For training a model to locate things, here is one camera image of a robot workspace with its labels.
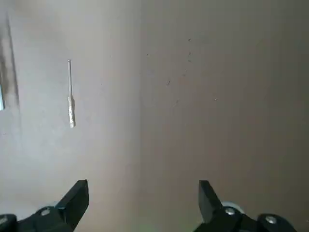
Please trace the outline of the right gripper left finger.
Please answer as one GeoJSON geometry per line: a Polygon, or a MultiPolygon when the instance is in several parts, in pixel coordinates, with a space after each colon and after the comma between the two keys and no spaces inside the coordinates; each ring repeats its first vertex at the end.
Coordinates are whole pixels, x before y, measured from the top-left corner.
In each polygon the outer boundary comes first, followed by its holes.
{"type": "Polygon", "coordinates": [[[1,214],[2,232],[73,232],[89,206],[88,181],[79,180],[55,206],[45,206],[18,220],[14,214],[1,214]]]}

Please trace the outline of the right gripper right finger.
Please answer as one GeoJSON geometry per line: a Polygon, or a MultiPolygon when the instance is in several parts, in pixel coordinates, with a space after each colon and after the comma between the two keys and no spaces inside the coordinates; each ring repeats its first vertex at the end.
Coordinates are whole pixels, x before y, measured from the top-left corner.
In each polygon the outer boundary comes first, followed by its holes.
{"type": "Polygon", "coordinates": [[[200,180],[198,206],[203,222],[196,232],[295,232],[285,218],[275,214],[247,216],[236,204],[223,204],[207,180],[200,180]]]}

